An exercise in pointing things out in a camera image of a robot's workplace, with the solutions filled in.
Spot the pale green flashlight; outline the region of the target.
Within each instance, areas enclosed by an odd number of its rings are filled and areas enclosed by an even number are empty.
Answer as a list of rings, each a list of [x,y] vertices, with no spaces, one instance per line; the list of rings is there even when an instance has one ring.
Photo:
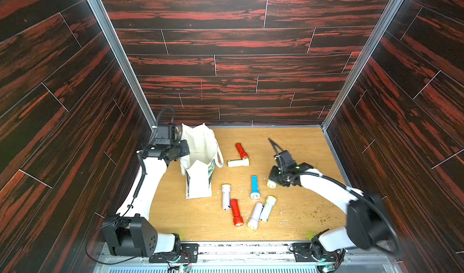
[[[260,215],[260,220],[262,222],[268,222],[269,216],[272,212],[273,207],[275,206],[277,199],[274,196],[268,196],[266,203],[263,207],[263,210]]]
[[[269,188],[276,188],[276,187],[277,187],[277,183],[274,182],[274,181],[272,181],[272,180],[268,180],[267,186],[268,186]]]

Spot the white printed tote bag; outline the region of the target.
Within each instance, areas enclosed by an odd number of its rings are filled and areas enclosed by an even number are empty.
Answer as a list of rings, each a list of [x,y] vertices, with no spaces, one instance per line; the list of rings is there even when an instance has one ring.
[[[182,125],[181,139],[186,140],[189,154],[181,158],[181,173],[186,177],[186,199],[208,198],[212,195],[215,168],[224,166],[224,159],[212,129],[205,124]]]

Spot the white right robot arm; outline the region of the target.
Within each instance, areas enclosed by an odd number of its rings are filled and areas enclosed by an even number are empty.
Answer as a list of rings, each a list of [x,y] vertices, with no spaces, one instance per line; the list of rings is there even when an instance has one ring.
[[[300,186],[319,194],[342,210],[346,224],[321,232],[311,239],[311,254],[316,260],[328,258],[330,253],[348,248],[368,250],[400,257],[402,247],[381,198],[348,187],[306,163],[290,169],[271,168],[269,180],[276,185]]]

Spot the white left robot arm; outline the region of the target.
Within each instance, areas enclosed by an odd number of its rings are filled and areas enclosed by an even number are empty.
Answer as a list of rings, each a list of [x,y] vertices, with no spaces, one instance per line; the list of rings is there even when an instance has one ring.
[[[180,236],[159,233],[149,222],[153,197],[170,159],[150,157],[147,149],[138,151],[137,158],[140,169],[127,198],[116,214],[103,222],[104,240],[113,256],[177,260],[181,255]]]

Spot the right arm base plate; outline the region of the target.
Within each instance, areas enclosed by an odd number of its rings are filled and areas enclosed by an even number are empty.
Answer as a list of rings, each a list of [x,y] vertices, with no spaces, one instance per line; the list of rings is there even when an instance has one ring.
[[[326,251],[322,245],[311,242],[293,243],[288,247],[296,262],[342,262],[345,249]]]

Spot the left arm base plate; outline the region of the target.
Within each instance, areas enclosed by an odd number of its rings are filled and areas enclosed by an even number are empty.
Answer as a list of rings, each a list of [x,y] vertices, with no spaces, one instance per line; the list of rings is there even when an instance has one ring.
[[[149,258],[149,263],[196,263],[198,261],[199,244],[180,243],[170,252],[155,253]]]

